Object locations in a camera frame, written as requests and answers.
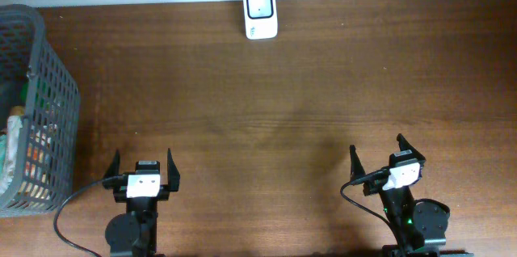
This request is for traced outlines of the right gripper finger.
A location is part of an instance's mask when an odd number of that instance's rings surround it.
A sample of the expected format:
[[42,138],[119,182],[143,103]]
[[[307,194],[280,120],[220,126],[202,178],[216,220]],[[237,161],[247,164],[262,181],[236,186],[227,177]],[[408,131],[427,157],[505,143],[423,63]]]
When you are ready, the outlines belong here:
[[416,158],[418,161],[420,162],[425,162],[425,157],[420,153],[418,152],[406,139],[405,137],[399,133],[397,135],[397,142],[398,142],[398,145],[399,145],[399,149],[401,151],[406,151],[406,150],[410,150],[411,151],[411,154],[414,156],[414,158]]
[[361,164],[358,154],[356,153],[356,148],[354,145],[350,145],[349,152],[351,158],[350,181],[354,182],[363,178],[366,175],[366,172]]

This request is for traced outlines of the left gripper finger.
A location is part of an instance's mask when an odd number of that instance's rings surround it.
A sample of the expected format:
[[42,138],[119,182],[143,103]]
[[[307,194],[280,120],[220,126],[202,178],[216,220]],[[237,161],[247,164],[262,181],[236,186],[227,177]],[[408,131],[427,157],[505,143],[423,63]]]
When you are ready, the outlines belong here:
[[167,150],[167,190],[169,192],[177,192],[180,185],[180,173],[174,163],[171,149]]
[[116,182],[120,179],[120,152],[115,151],[115,155],[111,161],[111,164],[107,168],[103,176],[103,187],[113,188]]

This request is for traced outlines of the orange tissue pack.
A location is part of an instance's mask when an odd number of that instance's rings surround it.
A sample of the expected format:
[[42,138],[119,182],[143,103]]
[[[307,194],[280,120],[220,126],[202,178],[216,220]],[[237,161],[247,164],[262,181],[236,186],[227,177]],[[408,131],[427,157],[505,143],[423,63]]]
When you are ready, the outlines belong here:
[[50,156],[42,149],[35,148],[30,144],[27,148],[27,162],[24,168],[24,174],[41,182],[47,180],[48,168],[50,167]]

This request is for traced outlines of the white cream tube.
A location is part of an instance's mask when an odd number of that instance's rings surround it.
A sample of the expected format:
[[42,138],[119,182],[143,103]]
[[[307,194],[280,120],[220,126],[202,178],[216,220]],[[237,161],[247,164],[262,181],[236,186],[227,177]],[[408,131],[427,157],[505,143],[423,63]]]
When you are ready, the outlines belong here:
[[14,106],[10,110],[10,115],[7,119],[6,157],[10,162],[14,162],[16,159],[20,129],[23,127],[22,116],[24,114],[24,106]]

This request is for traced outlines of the teal snack packet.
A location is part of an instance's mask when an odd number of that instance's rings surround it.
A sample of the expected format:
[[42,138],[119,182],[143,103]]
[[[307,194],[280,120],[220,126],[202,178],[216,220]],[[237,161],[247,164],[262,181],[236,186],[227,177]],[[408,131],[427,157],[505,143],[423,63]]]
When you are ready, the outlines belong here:
[[11,185],[16,166],[18,142],[7,134],[1,135],[1,194]]

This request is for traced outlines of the green lid jar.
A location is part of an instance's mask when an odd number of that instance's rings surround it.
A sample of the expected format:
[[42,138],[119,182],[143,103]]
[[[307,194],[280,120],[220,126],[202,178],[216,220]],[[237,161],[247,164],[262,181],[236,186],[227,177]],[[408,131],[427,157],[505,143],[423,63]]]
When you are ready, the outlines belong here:
[[30,82],[25,82],[20,91],[20,100],[27,104],[33,102],[37,107],[44,107],[47,103],[46,94],[48,92],[48,84],[38,79],[35,86],[31,86]]

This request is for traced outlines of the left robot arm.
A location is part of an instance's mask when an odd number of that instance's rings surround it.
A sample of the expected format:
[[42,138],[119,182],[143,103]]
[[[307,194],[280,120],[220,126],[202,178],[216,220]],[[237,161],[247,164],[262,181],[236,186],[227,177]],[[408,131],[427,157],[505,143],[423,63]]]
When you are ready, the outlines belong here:
[[157,250],[158,203],[169,200],[179,190],[180,173],[171,150],[167,150],[167,183],[161,183],[158,161],[139,161],[133,172],[120,172],[120,153],[107,168],[103,187],[111,190],[114,200],[125,205],[125,212],[113,217],[105,239],[111,256],[159,256]]

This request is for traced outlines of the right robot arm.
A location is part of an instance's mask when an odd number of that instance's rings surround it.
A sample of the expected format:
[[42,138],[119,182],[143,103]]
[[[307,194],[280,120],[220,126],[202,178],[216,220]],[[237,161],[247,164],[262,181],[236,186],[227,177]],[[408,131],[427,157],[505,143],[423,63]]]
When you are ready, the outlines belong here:
[[[383,256],[470,256],[466,251],[440,249],[446,244],[450,208],[437,200],[413,197],[410,187],[422,178],[426,158],[402,134],[397,135],[397,143],[400,150],[389,155],[389,164],[370,173],[364,170],[355,146],[351,145],[351,176],[340,188],[341,197],[389,227],[396,243],[384,245]],[[346,196],[344,190],[357,185],[363,187],[365,196],[380,197],[382,215]]]

